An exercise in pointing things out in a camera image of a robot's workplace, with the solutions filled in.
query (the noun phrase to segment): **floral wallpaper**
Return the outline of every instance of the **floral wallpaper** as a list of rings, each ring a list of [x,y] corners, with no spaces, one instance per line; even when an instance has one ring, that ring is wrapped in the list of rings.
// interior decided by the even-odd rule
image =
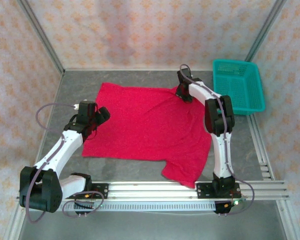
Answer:
[[[266,111],[257,119],[278,179],[285,179],[300,225],[300,0],[285,3],[260,47]]]
[[[16,0],[0,1],[0,240],[19,191],[19,175],[34,163],[43,131],[37,109],[54,101],[61,75]],[[40,120],[46,123],[49,110]]]
[[[65,69],[244,60],[275,0],[29,0]]]

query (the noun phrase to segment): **wallpaper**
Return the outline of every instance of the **wallpaper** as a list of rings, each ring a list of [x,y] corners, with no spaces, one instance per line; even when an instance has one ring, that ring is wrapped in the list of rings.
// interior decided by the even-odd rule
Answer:
[[[275,0],[29,0],[64,68],[244,60]]]
[[[289,0],[261,45],[266,111],[257,115],[278,179],[288,182],[300,225],[300,0]]]
[[[16,0],[0,1],[0,240],[14,209],[19,175],[34,163],[43,131],[35,113],[53,102],[60,74]],[[48,120],[49,110],[40,115]]]

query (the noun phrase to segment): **teal basket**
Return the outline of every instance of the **teal basket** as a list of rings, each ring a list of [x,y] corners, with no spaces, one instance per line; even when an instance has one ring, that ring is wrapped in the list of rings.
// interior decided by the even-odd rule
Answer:
[[[214,60],[213,88],[230,96],[234,114],[250,115],[266,108],[258,66],[253,62]]]

